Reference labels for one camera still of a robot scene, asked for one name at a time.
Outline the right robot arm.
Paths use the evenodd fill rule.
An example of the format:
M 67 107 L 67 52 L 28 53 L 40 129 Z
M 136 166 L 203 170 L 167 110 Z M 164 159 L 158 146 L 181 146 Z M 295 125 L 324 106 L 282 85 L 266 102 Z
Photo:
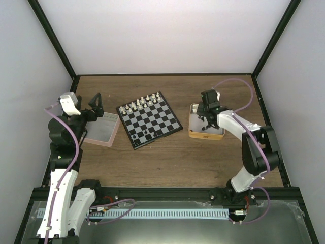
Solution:
M 235 111 L 223 107 L 219 93 L 213 89 L 201 92 L 197 115 L 206 120 L 208 128 L 224 129 L 242 143 L 243 167 L 230 179 L 223 189 L 228 203 L 236 205 L 243 200 L 255 181 L 273 171 L 283 157 L 275 130 L 271 126 L 260 126 L 237 116 Z

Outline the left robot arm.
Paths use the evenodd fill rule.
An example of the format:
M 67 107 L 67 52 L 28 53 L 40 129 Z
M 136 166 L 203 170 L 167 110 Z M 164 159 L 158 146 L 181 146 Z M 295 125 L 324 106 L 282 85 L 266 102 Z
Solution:
M 79 243 L 79 233 L 91 205 L 99 205 L 104 193 L 98 180 L 86 180 L 71 199 L 77 179 L 87 134 L 86 125 L 103 117 L 101 94 L 97 93 L 81 109 L 81 96 L 62 94 L 58 101 L 45 108 L 51 116 L 48 123 L 50 143 L 50 189 L 45 213 L 36 237 L 28 243 Z

